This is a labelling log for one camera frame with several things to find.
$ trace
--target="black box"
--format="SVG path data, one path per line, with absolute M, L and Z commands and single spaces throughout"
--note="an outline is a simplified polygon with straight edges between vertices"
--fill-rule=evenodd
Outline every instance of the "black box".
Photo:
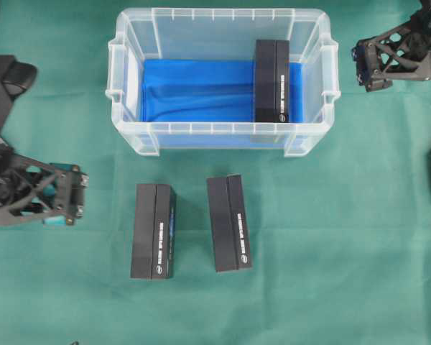
M 131 278 L 172 276 L 174 227 L 175 193 L 172 188 L 137 185 Z
M 257 40 L 254 103 L 256 122 L 289 122 L 289 41 Z
M 215 270 L 252 267 L 241 176 L 208 178 L 208 198 Z

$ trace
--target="metal screw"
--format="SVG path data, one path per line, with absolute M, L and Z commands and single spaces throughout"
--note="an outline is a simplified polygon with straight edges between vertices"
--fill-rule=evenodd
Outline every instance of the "metal screw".
M 83 210 L 83 206 L 82 206 L 82 205 L 78 205 L 78 206 L 77 206 L 77 213 L 76 213 L 76 216 L 77 216 L 77 217 L 83 217 L 83 212 L 84 212 L 84 210 Z
M 81 175 L 81 182 L 80 182 L 80 184 L 83 187 L 88 187 L 88 183 L 89 183 L 89 176 L 87 176 L 87 175 Z

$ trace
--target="blue fabric lining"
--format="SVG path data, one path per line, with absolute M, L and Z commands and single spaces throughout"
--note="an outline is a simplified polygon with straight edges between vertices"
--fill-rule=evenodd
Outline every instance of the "blue fabric lining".
M 142 121 L 252 122 L 252 61 L 146 60 Z M 302 66 L 290 64 L 289 120 L 303 122 Z

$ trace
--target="clear plastic bin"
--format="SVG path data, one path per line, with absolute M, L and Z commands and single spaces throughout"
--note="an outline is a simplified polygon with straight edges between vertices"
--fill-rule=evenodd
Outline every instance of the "clear plastic bin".
M 140 122 L 146 59 L 253 60 L 257 39 L 289 40 L 303 64 L 300 124 Z M 317 9 L 127 9 L 108 44 L 112 122 L 140 155 L 160 149 L 281 149 L 306 155 L 334 122 L 338 44 Z

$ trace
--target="green tablecloth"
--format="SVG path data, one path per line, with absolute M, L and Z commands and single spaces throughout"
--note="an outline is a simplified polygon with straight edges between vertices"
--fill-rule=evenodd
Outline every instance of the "green tablecloth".
M 316 7 L 340 43 L 335 126 L 307 156 L 140 157 L 104 96 L 126 7 Z M 0 228 L 0 344 L 431 344 L 431 82 L 366 94 L 350 49 L 416 0 L 1 0 L 0 53 L 39 68 L 4 130 L 90 175 L 73 228 Z M 205 179 L 241 173 L 254 269 L 216 274 Z M 129 279 L 136 183 L 178 194 L 175 277 Z

